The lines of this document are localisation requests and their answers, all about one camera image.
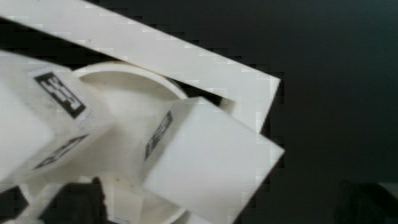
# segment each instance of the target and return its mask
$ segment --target printed label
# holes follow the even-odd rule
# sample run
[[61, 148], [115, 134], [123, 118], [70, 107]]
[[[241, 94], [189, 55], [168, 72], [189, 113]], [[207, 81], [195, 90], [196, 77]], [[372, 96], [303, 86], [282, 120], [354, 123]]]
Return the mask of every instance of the printed label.
[[84, 135], [68, 141], [68, 143], [61, 146], [61, 148], [52, 153], [51, 157], [44, 160], [44, 162], [40, 163], [35, 169], [40, 169], [42, 167], [45, 167], [47, 165], [51, 165], [52, 163], [60, 161], [60, 159], [63, 158], [67, 153], [72, 151], [72, 149], [77, 147], [79, 143], [83, 142], [88, 136], [90, 135]]
[[88, 107], [52, 72], [35, 77], [47, 93], [56, 99], [74, 119], [84, 114]]
[[155, 131], [152, 140], [150, 140], [148, 145], [147, 145], [147, 159], [148, 159], [148, 157], [154, 153], [154, 149], [159, 145], [161, 139], [163, 139], [166, 131], [170, 129], [171, 122], [173, 122], [173, 115], [171, 115], [171, 112], [170, 112], [168, 115], [166, 115], [164, 121], [161, 123], [159, 129]]

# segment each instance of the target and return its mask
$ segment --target curved white piece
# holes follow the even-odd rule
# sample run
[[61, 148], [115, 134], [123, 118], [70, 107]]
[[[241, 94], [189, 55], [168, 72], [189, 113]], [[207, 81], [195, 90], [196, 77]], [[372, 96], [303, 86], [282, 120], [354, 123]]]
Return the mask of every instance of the curved white piece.
[[171, 224], [186, 208], [141, 188], [147, 153], [141, 139], [154, 134], [152, 126], [159, 126], [152, 112], [157, 112], [170, 100], [187, 98], [186, 92], [166, 77], [123, 62], [95, 64], [79, 69], [74, 75], [106, 101], [116, 125], [72, 162], [20, 185], [24, 194], [33, 199], [49, 183], [76, 182], [81, 176], [115, 172], [127, 177], [145, 197], [141, 224]]

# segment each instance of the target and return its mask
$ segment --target dark gap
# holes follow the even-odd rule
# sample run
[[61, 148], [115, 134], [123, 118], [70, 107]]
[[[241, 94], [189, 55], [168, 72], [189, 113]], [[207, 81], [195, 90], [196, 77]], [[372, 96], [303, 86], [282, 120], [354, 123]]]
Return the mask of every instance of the dark gap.
[[216, 106], [221, 106], [223, 97], [219, 95], [207, 92], [203, 89], [196, 88], [195, 86], [191, 86], [184, 82], [180, 82], [177, 80], [175, 80], [175, 82], [179, 83], [189, 97], [200, 97], [202, 96], [216, 104]]
[[111, 224], [102, 181], [70, 183], [63, 187], [40, 216], [52, 224]]
[[116, 59], [81, 45], [0, 18], [0, 49], [72, 69]]
[[15, 219], [29, 206], [20, 187], [12, 188], [0, 194], [0, 223]]

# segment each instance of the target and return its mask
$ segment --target white box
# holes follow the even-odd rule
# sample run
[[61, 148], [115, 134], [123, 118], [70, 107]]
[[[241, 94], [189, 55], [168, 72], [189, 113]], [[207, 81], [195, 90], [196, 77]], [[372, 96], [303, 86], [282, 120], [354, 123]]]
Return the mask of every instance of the white box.
[[203, 98], [175, 101], [164, 114], [145, 188], [214, 224], [230, 224], [283, 149]]
[[113, 125], [68, 68], [0, 51], [0, 192], [61, 166]]

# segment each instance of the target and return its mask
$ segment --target black background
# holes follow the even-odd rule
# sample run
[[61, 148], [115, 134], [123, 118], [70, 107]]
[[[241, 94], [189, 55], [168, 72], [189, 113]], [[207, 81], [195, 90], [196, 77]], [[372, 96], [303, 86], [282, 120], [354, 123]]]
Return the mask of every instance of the black background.
[[342, 179], [398, 183], [398, 1], [91, 2], [283, 79], [264, 134], [287, 155], [237, 223], [331, 224]]

